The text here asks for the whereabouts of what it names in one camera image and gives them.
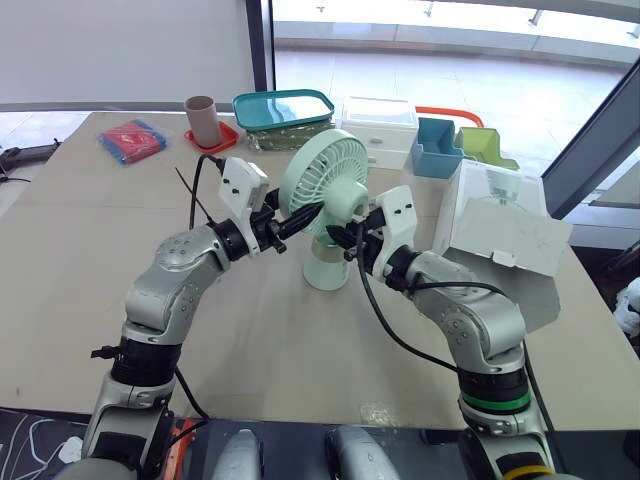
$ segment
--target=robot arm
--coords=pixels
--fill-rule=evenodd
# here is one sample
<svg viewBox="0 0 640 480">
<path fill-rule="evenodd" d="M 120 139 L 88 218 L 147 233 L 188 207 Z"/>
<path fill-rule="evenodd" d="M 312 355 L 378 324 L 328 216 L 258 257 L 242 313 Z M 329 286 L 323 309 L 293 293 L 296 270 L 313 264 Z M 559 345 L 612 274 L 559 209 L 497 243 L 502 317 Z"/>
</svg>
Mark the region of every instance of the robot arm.
<svg viewBox="0 0 640 480">
<path fill-rule="evenodd" d="M 258 167 L 228 158 L 221 170 L 219 197 L 232 218 L 169 237 L 134 282 L 119 346 L 91 354 L 113 359 L 113 366 L 87 428 L 82 460 L 66 469 L 61 480 L 159 475 L 170 438 L 174 374 L 200 297 L 232 261 L 270 247 L 284 252 L 283 240 L 322 209 L 321 203 L 307 205 L 278 222 L 277 190 L 266 193 L 268 182 Z"/>
<path fill-rule="evenodd" d="M 554 474 L 538 405 L 529 391 L 520 310 L 505 296 L 478 286 L 416 289 L 432 282 L 477 282 L 466 267 L 415 251 L 416 224 L 411 191 L 403 186 L 378 196 L 362 224 L 328 231 L 351 259 L 357 229 L 364 228 L 364 269 L 406 295 L 445 335 L 457 366 L 459 408 L 469 426 L 459 438 L 469 477 L 575 478 Z"/>
</svg>

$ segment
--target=green ring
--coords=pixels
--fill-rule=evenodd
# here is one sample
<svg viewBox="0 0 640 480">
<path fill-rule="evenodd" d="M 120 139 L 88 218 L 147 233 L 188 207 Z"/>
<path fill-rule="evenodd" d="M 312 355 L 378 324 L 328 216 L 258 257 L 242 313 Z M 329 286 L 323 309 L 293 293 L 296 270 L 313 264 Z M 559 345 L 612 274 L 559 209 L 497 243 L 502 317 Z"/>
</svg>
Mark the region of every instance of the green ring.
<svg viewBox="0 0 640 480">
<path fill-rule="evenodd" d="M 467 395 L 462 392 L 462 398 L 465 402 L 467 402 L 472 407 L 480 407 L 488 410 L 516 410 L 518 408 L 525 407 L 531 402 L 531 395 L 529 394 L 529 390 L 527 393 L 522 395 L 520 398 L 516 398 L 515 400 L 509 400 L 507 402 L 491 402 L 489 400 L 482 400 L 480 398 L 472 397 L 471 395 Z"/>
</svg>

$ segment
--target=white cardboard box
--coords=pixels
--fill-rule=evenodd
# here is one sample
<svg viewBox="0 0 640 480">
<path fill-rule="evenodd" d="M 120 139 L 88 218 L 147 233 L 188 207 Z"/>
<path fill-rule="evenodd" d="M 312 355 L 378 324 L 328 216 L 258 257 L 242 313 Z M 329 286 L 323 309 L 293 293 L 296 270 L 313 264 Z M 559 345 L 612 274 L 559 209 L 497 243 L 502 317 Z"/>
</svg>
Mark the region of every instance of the white cardboard box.
<svg viewBox="0 0 640 480">
<path fill-rule="evenodd" d="M 406 100 L 347 97 L 341 128 L 367 147 L 369 166 L 401 170 L 418 132 L 415 106 Z"/>
<path fill-rule="evenodd" d="M 571 228 L 549 217 L 540 178 L 463 160 L 443 196 L 433 250 L 503 289 L 533 331 L 560 311 L 553 277 Z"/>
</svg>

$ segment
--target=yellow ring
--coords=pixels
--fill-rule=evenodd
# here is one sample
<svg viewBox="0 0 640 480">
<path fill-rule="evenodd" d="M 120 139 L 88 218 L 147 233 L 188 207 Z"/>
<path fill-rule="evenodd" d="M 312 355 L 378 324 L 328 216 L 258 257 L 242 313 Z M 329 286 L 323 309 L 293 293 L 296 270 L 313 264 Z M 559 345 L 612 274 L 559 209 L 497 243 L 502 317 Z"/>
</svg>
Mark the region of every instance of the yellow ring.
<svg viewBox="0 0 640 480">
<path fill-rule="evenodd" d="M 553 475 L 556 472 L 554 472 L 549 467 L 545 467 L 544 465 L 529 465 L 507 472 L 504 477 L 502 477 L 502 480 L 517 480 L 518 477 L 527 475 L 529 473 L 548 473 L 550 475 Z"/>
</svg>

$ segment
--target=wooden table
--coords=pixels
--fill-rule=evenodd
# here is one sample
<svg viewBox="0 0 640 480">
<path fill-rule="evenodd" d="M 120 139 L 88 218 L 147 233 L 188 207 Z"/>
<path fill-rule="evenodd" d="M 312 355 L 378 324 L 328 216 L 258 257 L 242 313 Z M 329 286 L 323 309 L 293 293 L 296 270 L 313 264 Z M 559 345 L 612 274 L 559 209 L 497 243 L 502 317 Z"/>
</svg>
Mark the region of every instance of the wooden table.
<svg viewBox="0 0 640 480">
<path fill-rule="evenodd" d="M 170 133 L 170 147 L 123 167 L 97 137 L 133 118 Z M 0 219 L 0 405 L 92 411 L 110 363 L 89 351 L 117 344 L 131 282 L 164 238 L 187 227 L 189 195 L 174 171 L 193 176 L 198 152 L 186 128 L 179 114 L 94 113 Z M 225 153 L 257 163 L 274 187 L 292 156 L 244 144 Z M 200 197 L 223 219 L 219 181 L 205 167 Z M 402 183 L 419 216 L 416 246 L 426 249 L 446 182 L 370 170 L 372 194 Z M 200 403 L 236 419 L 463 428 L 455 375 L 386 336 L 355 272 L 337 292 L 305 284 L 309 243 L 298 235 L 283 255 L 242 259 L 203 296 L 180 360 Z M 640 428 L 640 362 L 569 249 L 557 285 L 558 320 L 528 337 L 557 428 Z M 451 360 L 411 303 L 374 291 L 403 338 Z M 188 411 L 179 388 L 172 406 Z"/>
</svg>

